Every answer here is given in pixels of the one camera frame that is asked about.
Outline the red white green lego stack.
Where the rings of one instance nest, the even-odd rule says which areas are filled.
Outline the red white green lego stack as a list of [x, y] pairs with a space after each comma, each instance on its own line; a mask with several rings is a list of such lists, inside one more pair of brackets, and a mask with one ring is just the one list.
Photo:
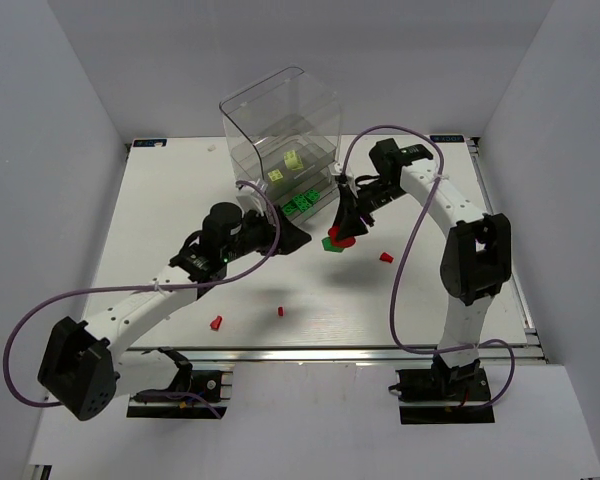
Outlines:
[[325, 251], [340, 253], [345, 249], [352, 247], [356, 243], [356, 239], [354, 237], [347, 237], [343, 240], [337, 240], [336, 237], [338, 233], [338, 226], [332, 226], [328, 230], [327, 236], [321, 241]]

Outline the green lego brick long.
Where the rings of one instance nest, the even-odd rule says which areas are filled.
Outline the green lego brick long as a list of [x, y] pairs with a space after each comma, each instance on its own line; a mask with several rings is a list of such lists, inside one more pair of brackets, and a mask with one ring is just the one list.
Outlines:
[[295, 201], [290, 201], [283, 205], [282, 211], [286, 216], [290, 216], [296, 212], [304, 212], [306, 206], [303, 203], [297, 204]]

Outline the yellow lego brick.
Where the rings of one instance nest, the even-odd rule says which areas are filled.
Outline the yellow lego brick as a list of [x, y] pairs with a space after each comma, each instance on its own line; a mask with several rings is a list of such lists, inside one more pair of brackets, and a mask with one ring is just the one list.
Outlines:
[[286, 168], [291, 171], [298, 171], [304, 168], [301, 156], [295, 150], [287, 151], [283, 156], [283, 160]]
[[273, 184], [278, 184], [284, 180], [284, 175], [279, 169], [268, 172], [268, 178]]

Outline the grey drawer trays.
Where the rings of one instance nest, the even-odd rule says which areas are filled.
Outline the grey drawer trays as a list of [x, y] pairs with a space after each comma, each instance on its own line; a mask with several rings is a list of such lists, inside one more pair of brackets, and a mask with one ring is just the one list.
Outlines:
[[[290, 150], [295, 150], [301, 156], [302, 170], [291, 171], [286, 168], [283, 156]], [[268, 198], [281, 208], [290, 201], [306, 206], [304, 212], [285, 215], [297, 226], [334, 200], [336, 186], [329, 166], [335, 162], [337, 153], [336, 138], [302, 134], [286, 138], [267, 136], [255, 143], [244, 141], [230, 149], [234, 175], [238, 180], [262, 179], [267, 184]], [[284, 180], [278, 184], [273, 184], [268, 178], [268, 172], [275, 169], [284, 175]], [[309, 189], [320, 193], [320, 199], [314, 205], [303, 197], [303, 193]]]

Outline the red cone lego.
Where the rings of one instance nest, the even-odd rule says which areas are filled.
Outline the red cone lego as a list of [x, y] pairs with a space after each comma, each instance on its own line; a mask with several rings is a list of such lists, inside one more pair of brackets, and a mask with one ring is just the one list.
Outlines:
[[393, 257], [393, 256], [391, 256], [390, 254], [386, 253], [386, 252], [383, 252], [383, 253], [380, 255], [379, 259], [380, 259], [382, 262], [385, 262], [385, 263], [392, 263], [392, 262], [394, 261], [394, 257]]
[[214, 320], [211, 321], [210, 329], [212, 331], [218, 331], [221, 327], [222, 322], [223, 322], [223, 317], [218, 315]]

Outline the clear acrylic cover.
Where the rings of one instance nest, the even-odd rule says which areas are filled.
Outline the clear acrylic cover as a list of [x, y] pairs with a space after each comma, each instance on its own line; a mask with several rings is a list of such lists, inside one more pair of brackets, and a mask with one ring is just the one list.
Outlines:
[[255, 81], [219, 103], [230, 149], [244, 141], [295, 134], [341, 140], [341, 106], [336, 94], [298, 66]]

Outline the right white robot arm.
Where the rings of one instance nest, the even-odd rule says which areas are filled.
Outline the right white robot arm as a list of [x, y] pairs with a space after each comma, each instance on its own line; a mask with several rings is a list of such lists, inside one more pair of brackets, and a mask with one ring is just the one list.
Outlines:
[[359, 185], [335, 167], [339, 205], [331, 240], [349, 247], [368, 232], [372, 214], [404, 196], [413, 197], [445, 238], [440, 278], [448, 293], [436, 367], [452, 378], [478, 367], [477, 346], [489, 307], [511, 277], [511, 224], [503, 214], [475, 206], [439, 171], [438, 159], [422, 144], [400, 147], [377, 142], [369, 153], [376, 170]]

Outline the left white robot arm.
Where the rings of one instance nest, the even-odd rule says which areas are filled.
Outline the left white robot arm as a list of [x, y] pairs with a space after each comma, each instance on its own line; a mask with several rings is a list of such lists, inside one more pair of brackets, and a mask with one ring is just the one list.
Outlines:
[[78, 420], [98, 415], [115, 397], [175, 401], [193, 397], [191, 362], [172, 347], [138, 356], [128, 350], [178, 310], [198, 301], [227, 275], [230, 262], [253, 252], [288, 255], [311, 240], [285, 217], [248, 212], [234, 203], [211, 207], [199, 230], [149, 284], [84, 320], [66, 317], [51, 331], [39, 382]]

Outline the right blue label sticker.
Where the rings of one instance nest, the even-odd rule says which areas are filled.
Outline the right blue label sticker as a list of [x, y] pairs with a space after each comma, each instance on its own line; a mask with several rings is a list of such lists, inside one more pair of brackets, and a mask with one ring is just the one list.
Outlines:
[[464, 143], [465, 142], [464, 136], [458, 135], [458, 134], [430, 135], [429, 138], [434, 143]]

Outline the blue label sticker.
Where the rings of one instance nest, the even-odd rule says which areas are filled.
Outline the blue label sticker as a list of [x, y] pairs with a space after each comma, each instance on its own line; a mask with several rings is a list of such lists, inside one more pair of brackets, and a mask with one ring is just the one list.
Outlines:
[[464, 143], [465, 142], [464, 136], [458, 135], [458, 134], [430, 135], [429, 138], [434, 143]]
[[161, 148], [167, 144], [166, 139], [136, 139], [133, 141], [133, 148]]

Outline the left blue label sticker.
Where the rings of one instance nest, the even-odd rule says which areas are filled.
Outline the left blue label sticker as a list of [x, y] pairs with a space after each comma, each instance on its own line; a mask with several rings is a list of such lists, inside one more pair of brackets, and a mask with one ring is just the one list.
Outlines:
[[133, 148], [161, 148], [167, 144], [166, 139], [136, 139], [133, 141]]

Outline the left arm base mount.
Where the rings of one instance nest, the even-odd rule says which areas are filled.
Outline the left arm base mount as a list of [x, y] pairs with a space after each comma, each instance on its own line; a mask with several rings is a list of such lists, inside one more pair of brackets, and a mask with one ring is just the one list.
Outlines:
[[131, 377], [145, 377], [129, 396], [126, 416], [137, 419], [220, 420], [231, 398], [227, 366], [196, 366], [183, 353], [161, 347], [139, 354]]

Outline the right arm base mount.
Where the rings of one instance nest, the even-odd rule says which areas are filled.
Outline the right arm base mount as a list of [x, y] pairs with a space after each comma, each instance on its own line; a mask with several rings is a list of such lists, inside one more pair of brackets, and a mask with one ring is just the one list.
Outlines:
[[435, 357], [428, 369], [396, 371], [388, 392], [399, 401], [402, 425], [492, 424], [491, 390], [480, 361], [449, 369]]

